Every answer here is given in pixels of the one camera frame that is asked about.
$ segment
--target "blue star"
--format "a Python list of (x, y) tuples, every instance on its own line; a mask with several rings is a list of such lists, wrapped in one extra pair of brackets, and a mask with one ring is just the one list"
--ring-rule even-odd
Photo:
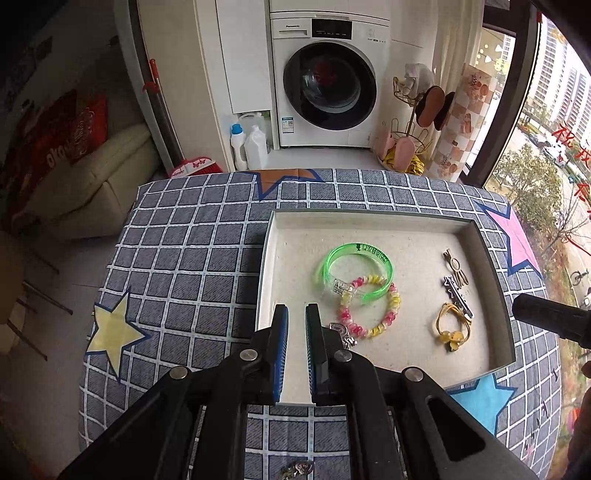
[(497, 418), (515, 390), (517, 389), (513, 387), (497, 385), (494, 374), (490, 374), (476, 380), (474, 387), (450, 395), (484, 428), (495, 435)]

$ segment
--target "yellow star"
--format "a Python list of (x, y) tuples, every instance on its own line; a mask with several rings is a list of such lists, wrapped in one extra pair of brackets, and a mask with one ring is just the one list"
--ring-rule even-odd
[(125, 293), (113, 310), (95, 304), (96, 329), (86, 354), (106, 353), (117, 378), (120, 377), (123, 348), (148, 338), (141, 330), (126, 321), (129, 292)]

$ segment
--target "washing machine control panel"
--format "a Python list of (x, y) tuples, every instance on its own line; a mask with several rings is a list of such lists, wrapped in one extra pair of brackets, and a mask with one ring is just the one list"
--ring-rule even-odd
[(339, 38), (351, 40), (353, 22), (351, 20), (334, 20), (331, 18), (312, 19), (312, 37)]

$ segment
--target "green bracelet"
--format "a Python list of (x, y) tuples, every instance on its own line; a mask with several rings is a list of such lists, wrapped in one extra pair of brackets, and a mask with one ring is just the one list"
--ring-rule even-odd
[[(384, 266), (386, 271), (387, 281), (382, 287), (371, 292), (361, 292), (355, 288), (351, 283), (340, 280), (330, 274), (330, 266), (340, 257), (345, 255), (366, 255), (377, 261), (380, 265)], [(324, 285), (334, 291), (335, 293), (342, 295), (343, 292), (348, 291), (351, 296), (356, 296), (361, 299), (361, 303), (369, 303), (370, 301), (377, 300), (384, 295), (390, 288), (392, 279), (394, 278), (394, 267), (389, 258), (378, 248), (372, 247), (368, 244), (345, 244), (335, 248), (326, 257), (324, 264), (322, 265), (322, 280)]]

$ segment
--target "orange star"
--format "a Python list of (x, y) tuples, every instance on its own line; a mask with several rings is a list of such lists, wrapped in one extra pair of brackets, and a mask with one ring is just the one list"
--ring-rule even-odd
[(319, 175), (310, 168), (290, 168), (285, 170), (255, 170), (246, 171), (256, 176), (259, 200), (264, 200), (282, 181), (318, 181), (324, 182)]

